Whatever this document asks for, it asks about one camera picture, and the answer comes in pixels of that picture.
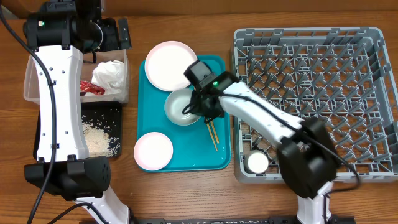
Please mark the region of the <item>grey bowl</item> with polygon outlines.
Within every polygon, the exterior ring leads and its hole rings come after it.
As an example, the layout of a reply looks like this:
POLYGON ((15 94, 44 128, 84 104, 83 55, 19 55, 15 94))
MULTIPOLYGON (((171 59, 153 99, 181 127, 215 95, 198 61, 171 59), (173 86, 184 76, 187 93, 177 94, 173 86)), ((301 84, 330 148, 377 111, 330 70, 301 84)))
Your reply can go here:
POLYGON ((187 113, 183 114, 183 109, 190 103, 191 89, 180 89, 171 92, 165 101, 165 114, 174 124, 179 126, 188 126, 197 122, 200 117, 187 113))

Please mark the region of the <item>large white plate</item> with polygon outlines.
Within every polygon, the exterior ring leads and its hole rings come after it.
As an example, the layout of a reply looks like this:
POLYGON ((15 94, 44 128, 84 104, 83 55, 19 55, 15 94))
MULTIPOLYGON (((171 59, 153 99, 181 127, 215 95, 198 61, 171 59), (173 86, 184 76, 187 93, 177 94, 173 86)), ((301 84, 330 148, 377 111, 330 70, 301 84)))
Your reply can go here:
POLYGON ((156 88, 175 91, 190 85, 184 71, 196 61, 197 55, 188 45, 166 41, 150 50, 144 62, 144 70, 147 79, 156 88))

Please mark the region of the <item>small pink bowl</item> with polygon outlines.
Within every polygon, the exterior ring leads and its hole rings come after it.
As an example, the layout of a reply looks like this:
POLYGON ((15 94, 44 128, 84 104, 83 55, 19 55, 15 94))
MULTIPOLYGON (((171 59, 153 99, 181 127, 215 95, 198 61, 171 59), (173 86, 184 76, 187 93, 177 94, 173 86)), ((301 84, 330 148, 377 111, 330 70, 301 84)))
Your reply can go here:
POLYGON ((141 136, 134 146, 136 164, 148 171, 164 168, 172 159, 174 147, 171 140, 159 132, 141 136))

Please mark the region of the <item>white cup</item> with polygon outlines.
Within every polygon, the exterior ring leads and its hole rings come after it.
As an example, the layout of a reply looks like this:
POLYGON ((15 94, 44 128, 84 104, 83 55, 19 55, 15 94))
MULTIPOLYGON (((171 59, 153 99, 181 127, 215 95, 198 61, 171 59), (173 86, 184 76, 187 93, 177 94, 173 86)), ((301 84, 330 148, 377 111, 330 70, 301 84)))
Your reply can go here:
POLYGON ((253 174, 265 173, 269 166, 267 156, 259 150, 253 150, 246 154, 243 163, 245 170, 253 174))

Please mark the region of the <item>white napkin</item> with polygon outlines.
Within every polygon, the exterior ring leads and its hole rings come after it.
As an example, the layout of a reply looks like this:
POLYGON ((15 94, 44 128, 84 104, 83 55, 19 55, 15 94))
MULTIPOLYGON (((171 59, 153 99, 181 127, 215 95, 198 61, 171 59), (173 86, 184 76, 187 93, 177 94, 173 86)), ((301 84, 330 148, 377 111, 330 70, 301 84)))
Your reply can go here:
POLYGON ((124 84, 124 63, 118 60, 101 62, 92 72, 91 82, 105 89, 105 94, 122 92, 124 84))

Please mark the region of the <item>leftover rice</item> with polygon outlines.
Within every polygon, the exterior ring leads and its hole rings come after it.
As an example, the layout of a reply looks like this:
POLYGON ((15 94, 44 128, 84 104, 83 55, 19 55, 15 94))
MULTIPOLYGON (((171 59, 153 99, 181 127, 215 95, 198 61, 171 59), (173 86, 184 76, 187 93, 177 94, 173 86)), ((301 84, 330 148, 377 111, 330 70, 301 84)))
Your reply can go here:
POLYGON ((104 114, 82 116, 83 134, 90 157, 118 157, 121 153, 121 130, 104 114))

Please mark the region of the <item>red snack wrapper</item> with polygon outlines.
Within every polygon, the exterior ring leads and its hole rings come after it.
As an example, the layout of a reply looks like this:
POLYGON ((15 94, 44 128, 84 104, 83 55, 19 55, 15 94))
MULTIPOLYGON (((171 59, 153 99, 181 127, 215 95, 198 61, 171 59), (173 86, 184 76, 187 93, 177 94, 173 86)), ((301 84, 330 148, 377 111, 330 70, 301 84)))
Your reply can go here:
POLYGON ((80 95, 84 96, 87 93, 92 93, 94 95, 103 95, 105 93, 105 89, 88 81, 81 80, 80 95))

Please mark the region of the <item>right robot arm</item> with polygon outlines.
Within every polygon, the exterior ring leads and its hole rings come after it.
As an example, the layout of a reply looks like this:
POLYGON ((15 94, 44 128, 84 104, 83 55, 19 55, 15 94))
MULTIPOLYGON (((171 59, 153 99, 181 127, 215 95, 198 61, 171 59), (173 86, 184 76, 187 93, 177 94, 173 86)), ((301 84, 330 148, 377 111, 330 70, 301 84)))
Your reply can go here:
POLYGON ((323 122, 276 108, 232 73, 184 75, 194 87, 184 113, 211 119, 228 113, 254 128, 276 149, 281 176, 298 197, 296 221, 329 223, 329 195, 340 157, 323 122))

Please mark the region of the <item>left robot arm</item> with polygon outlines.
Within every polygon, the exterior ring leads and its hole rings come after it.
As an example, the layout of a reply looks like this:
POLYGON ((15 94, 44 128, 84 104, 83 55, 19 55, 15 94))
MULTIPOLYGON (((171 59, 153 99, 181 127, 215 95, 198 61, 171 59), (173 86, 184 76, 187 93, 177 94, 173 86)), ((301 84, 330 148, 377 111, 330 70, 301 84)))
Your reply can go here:
POLYGON ((47 1, 24 23, 37 71, 40 137, 25 179, 41 193, 85 208, 99 223, 132 223, 110 185, 108 158, 91 157, 83 134, 80 81, 86 53, 129 49, 125 19, 103 18, 103 2, 47 1))

